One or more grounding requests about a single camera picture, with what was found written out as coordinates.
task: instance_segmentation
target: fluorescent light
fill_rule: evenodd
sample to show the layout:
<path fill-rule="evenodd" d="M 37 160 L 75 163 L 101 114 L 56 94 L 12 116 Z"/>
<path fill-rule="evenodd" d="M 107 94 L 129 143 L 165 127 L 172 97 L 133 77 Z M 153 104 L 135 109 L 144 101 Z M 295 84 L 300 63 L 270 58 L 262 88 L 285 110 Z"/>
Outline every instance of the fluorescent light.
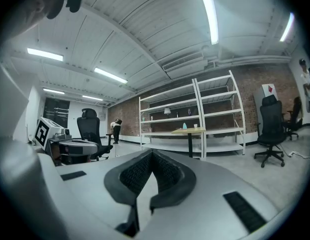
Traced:
<path fill-rule="evenodd" d="M 104 70 L 101 70 L 101 69 L 99 69 L 99 68 L 97 68 L 97 67 L 95 68 L 94 72 L 99 73 L 99 74 L 102 74 L 102 75 L 104 75 L 104 76 L 106 76 L 106 77 L 115 79 L 115 80 L 117 80 L 117 81 L 119 81 L 119 82 L 121 82 L 121 83 L 123 83 L 123 84 L 126 84 L 126 83 L 127 83 L 126 80 L 124 80 L 124 79 L 122 79 L 122 78 L 120 78 L 120 77 L 118 77 L 118 76 L 116 76 L 116 75 L 113 75 L 113 74 L 111 74 L 111 73 L 108 73 L 108 72 L 106 72 L 106 71 L 104 71 Z"/>
<path fill-rule="evenodd" d="M 203 2 L 208 17 L 210 41 L 212 45 L 216 45 L 219 42 L 219 26 L 217 24 L 214 0 L 203 0 Z"/>
<path fill-rule="evenodd" d="M 287 26 L 285 28 L 285 31 L 284 31 L 283 35 L 281 36 L 281 39 L 279 40 L 280 42 L 285 41 L 285 39 L 286 39 L 286 37 L 287 37 L 287 35 L 288 35 L 292 25 L 293 25 L 293 22 L 294 22 L 294 14 L 291 12 L 289 14 L 289 20 L 288 20 Z"/>
<path fill-rule="evenodd" d="M 84 98 L 88 98 L 88 99 L 93 99 L 93 100 L 98 100 L 98 101 L 102 101 L 101 98 L 94 98 L 94 97 L 90 97 L 90 96 L 85 96 L 83 95 Z"/>
<path fill-rule="evenodd" d="M 30 49 L 30 48 L 27 48 L 27 51 L 28 51 L 29 54 L 32 54 L 32 55 L 38 55 L 38 56 L 42 56 L 42 57 L 58 60 L 58 61 L 61 61 L 61 62 L 63 61 L 63 56 L 57 55 L 57 54 L 54 54 L 54 53 L 50 53 L 50 52 L 46 52 L 46 51 L 42 51 L 42 50 Z"/>
<path fill-rule="evenodd" d="M 65 92 L 58 91 L 58 90 L 50 90 L 50 89 L 43 89 L 45 92 L 50 92 L 50 93 L 56 93 L 56 94 L 65 94 Z"/>

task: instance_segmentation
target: wooden tabletop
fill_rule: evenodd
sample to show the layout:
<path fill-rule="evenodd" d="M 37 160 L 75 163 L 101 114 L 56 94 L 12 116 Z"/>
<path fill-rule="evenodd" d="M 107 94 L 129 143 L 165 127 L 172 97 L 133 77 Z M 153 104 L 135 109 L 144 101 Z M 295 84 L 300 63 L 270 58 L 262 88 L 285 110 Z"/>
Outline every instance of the wooden tabletop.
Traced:
<path fill-rule="evenodd" d="M 172 134 L 198 134 L 206 132 L 206 129 L 203 127 L 197 127 L 197 128 L 187 128 L 187 129 L 177 129 L 173 130 Z"/>

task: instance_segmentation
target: ceiling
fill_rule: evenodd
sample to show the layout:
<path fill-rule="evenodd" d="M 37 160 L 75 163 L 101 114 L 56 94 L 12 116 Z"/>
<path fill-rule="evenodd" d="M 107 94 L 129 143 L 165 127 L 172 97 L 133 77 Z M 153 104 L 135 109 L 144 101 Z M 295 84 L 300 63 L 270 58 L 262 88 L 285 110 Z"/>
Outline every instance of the ceiling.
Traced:
<path fill-rule="evenodd" d="M 64 99 L 95 103 L 82 98 L 88 95 L 103 99 L 96 104 L 110 106 L 181 77 L 231 67 L 234 59 L 237 65 L 256 58 L 289 59 L 297 30 L 293 26 L 285 42 L 279 42 L 290 15 L 281 1 L 214 3 L 215 45 L 203 0 L 82 0 L 78 12 L 64 7 L 55 19 L 46 18 L 14 38 L 5 63 L 19 73 L 37 74 L 43 87 L 65 92 Z M 27 48 L 63 55 L 63 61 L 30 55 Z M 200 56 L 164 70 L 169 62 L 195 53 Z M 128 83 L 95 73 L 96 67 Z"/>

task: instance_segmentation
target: brick wall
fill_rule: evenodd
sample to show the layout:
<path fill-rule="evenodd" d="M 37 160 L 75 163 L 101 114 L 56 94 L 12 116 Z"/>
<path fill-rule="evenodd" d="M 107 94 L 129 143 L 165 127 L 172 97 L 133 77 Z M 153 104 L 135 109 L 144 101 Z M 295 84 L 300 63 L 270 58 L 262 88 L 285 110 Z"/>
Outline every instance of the brick wall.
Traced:
<path fill-rule="evenodd" d="M 228 75 L 229 69 L 220 69 L 212 72 L 203 73 L 197 75 L 196 77 L 186 78 L 179 81 L 175 81 L 171 84 L 161 86 L 159 88 L 153 89 L 141 95 L 141 98 L 148 97 L 157 93 L 161 93 L 170 89 L 177 88 L 179 86 L 184 86 L 192 83 L 192 78 L 197 78 L 197 81 L 202 81 L 206 79 L 211 79 L 215 77 Z M 299 95 L 298 88 L 289 69 L 286 64 L 265 64 L 265 65 L 248 65 L 248 66 L 238 66 L 232 67 L 231 72 L 234 75 L 235 81 L 238 86 L 239 93 L 241 95 L 241 100 L 244 108 L 244 116 L 246 122 L 246 132 L 253 133 L 256 132 L 255 123 L 257 122 L 257 112 L 253 94 L 255 91 L 263 84 L 274 84 L 277 92 L 278 99 L 282 102 L 282 111 L 283 113 L 287 110 L 292 109 L 293 100 Z M 222 89 L 213 89 L 203 95 L 212 95 L 214 93 L 220 93 L 224 90 Z M 188 100 L 195 98 L 195 95 L 190 94 L 183 97 L 177 97 L 165 102 L 157 102 L 152 104 L 152 107 L 160 106 L 167 103 L 178 102 L 182 100 Z M 142 102 L 142 108 L 146 108 L 146 102 Z M 234 107 L 240 108 L 239 101 L 237 97 L 234 100 Z M 191 113 L 192 115 L 198 115 L 197 106 L 192 106 Z M 218 103 L 211 103 L 204 105 L 204 113 L 210 113 L 230 110 L 232 109 L 229 101 L 223 101 Z M 170 118 L 176 117 L 178 112 L 180 117 L 187 116 L 187 108 L 179 108 L 171 110 Z M 168 116 L 163 112 L 152 113 L 153 119 L 164 119 Z M 149 119 L 148 114 L 143 115 L 145 120 Z M 116 106 L 113 106 L 108 109 L 108 127 L 110 123 L 120 118 L 122 119 L 122 127 L 120 134 L 125 136 L 137 136 L 140 134 L 140 125 L 139 125 L 139 98 L 134 97 L 125 102 L 122 102 Z M 241 126 L 243 124 L 242 117 L 240 113 L 236 114 L 236 121 Z M 187 127 L 192 127 L 194 124 L 199 124 L 198 119 L 187 120 Z M 219 117 L 210 117 L 205 119 L 206 129 L 215 129 L 215 128 L 224 128 L 224 127 L 233 127 L 233 115 L 223 115 Z M 175 128 L 181 128 L 183 126 L 183 121 L 174 121 L 174 122 L 165 122 L 165 123 L 154 123 L 151 125 L 153 132 L 162 132 L 170 131 Z M 150 127 L 149 124 L 142 124 L 142 127 L 145 131 L 148 131 Z"/>

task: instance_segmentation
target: chair backrest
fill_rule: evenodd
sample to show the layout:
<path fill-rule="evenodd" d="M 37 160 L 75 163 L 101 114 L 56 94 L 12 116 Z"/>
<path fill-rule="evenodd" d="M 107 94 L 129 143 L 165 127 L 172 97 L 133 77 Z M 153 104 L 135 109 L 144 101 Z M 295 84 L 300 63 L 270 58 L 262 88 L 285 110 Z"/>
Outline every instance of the chair backrest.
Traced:
<path fill-rule="evenodd" d="M 291 117 L 290 117 L 290 122 L 292 125 L 295 125 L 297 123 L 297 117 L 299 116 L 301 108 L 302 108 L 301 98 L 296 97 L 294 99 L 293 112 L 291 113 Z"/>
<path fill-rule="evenodd" d="M 262 134 L 278 135 L 284 133 L 282 126 L 282 102 L 274 95 L 265 97 L 261 101 L 260 113 L 263 119 Z"/>
<path fill-rule="evenodd" d="M 95 142 L 102 146 L 100 137 L 100 119 L 96 111 L 91 108 L 83 108 L 81 117 L 77 118 L 77 126 L 82 140 Z"/>

